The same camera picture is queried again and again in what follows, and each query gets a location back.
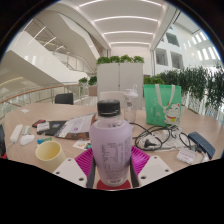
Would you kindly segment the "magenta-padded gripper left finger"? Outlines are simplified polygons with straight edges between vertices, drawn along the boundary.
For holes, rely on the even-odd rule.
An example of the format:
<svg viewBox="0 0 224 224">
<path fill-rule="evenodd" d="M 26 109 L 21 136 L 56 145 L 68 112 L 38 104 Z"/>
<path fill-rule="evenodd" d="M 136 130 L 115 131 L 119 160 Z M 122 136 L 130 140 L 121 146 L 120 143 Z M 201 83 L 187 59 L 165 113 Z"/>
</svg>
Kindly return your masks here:
<svg viewBox="0 0 224 224">
<path fill-rule="evenodd" d="M 84 188 L 93 188 L 96 164 L 92 149 L 82 152 L 76 158 L 67 158 L 54 174 Z"/>
</svg>

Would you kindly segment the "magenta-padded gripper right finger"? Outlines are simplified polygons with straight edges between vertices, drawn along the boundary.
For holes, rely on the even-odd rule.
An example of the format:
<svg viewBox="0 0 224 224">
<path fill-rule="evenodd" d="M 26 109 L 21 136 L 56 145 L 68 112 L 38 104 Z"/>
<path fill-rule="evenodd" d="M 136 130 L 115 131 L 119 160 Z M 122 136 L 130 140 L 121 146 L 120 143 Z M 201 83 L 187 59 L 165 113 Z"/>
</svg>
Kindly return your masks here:
<svg viewBox="0 0 224 224">
<path fill-rule="evenodd" d="M 172 169 L 158 156 L 149 156 L 132 147 L 130 160 L 131 182 L 134 188 L 143 187 L 173 173 Z"/>
</svg>

